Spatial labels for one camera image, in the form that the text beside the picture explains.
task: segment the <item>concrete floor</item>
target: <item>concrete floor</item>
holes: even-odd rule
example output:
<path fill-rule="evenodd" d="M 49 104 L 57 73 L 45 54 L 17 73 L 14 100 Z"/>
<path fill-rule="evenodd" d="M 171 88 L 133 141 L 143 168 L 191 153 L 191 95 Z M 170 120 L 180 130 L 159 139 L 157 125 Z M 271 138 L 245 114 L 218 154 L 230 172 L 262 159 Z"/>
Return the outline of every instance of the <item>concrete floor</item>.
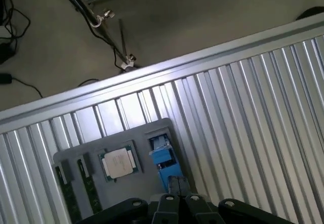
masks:
<path fill-rule="evenodd" d="M 111 49 L 90 34 L 68 0 L 14 3 L 32 25 L 19 41 L 18 54 L 0 65 L 0 72 L 36 85 L 44 96 L 118 74 Z M 128 51 L 147 66 L 289 23 L 313 6 L 324 6 L 324 0 L 108 0 L 95 11 L 108 7 L 123 19 Z M 24 26 L 18 15 L 13 22 Z M 110 29 L 118 36 L 117 19 Z M 39 99 L 16 82 L 0 86 L 0 93 L 0 110 Z"/>

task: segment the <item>corrugated metal panel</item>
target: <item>corrugated metal panel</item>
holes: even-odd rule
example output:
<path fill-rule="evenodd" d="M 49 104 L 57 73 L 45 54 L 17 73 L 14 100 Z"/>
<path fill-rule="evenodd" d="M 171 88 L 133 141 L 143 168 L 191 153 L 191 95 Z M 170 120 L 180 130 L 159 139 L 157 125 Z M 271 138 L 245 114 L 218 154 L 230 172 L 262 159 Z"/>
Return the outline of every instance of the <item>corrugated metal panel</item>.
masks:
<path fill-rule="evenodd" d="M 323 53 L 320 36 L 129 94 L 97 94 L 90 107 L 3 133 L 0 223 L 69 223 L 53 155 L 165 117 L 200 194 L 323 223 Z"/>

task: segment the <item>blue component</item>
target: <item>blue component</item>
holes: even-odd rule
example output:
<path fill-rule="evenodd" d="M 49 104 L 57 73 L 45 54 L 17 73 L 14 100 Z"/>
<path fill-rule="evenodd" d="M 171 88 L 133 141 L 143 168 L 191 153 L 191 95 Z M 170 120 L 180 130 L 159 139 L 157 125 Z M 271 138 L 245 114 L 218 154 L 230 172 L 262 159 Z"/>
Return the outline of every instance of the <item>blue component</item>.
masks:
<path fill-rule="evenodd" d="M 149 141 L 154 149 L 150 152 L 150 156 L 154 164 L 158 167 L 159 177 L 167 192 L 168 177 L 183 176 L 179 161 L 170 145 L 167 134 L 151 138 Z"/>

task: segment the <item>blue electronic part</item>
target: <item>blue electronic part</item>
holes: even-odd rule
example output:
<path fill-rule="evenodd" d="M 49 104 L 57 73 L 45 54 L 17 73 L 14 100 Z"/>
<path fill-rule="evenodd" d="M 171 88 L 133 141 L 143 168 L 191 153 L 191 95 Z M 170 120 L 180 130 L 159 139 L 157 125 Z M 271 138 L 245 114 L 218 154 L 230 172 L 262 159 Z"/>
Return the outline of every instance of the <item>blue electronic part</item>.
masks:
<path fill-rule="evenodd" d="M 167 134 L 149 139 L 153 151 L 150 156 L 154 164 L 158 167 L 159 177 L 163 186 L 168 191 L 169 176 L 183 176 L 179 161 L 170 144 Z"/>

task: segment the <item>gray floor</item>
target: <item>gray floor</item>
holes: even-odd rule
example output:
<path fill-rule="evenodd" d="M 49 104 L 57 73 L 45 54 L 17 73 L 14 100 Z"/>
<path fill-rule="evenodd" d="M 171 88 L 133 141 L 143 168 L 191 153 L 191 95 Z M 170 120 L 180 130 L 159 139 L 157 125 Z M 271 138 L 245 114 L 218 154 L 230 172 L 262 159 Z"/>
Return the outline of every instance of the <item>gray floor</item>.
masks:
<path fill-rule="evenodd" d="M 32 25 L 19 42 L 19 53 L 1 72 L 36 85 L 45 96 L 75 88 L 88 78 L 118 74 L 111 49 L 94 38 L 67 0 L 14 0 Z M 95 6 L 116 13 L 126 27 L 128 51 L 139 64 L 151 65 L 248 34 L 293 21 L 324 0 L 109 0 Z M 18 15 L 15 24 L 23 28 Z M 0 87 L 0 110 L 37 100 L 18 83 Z"/>

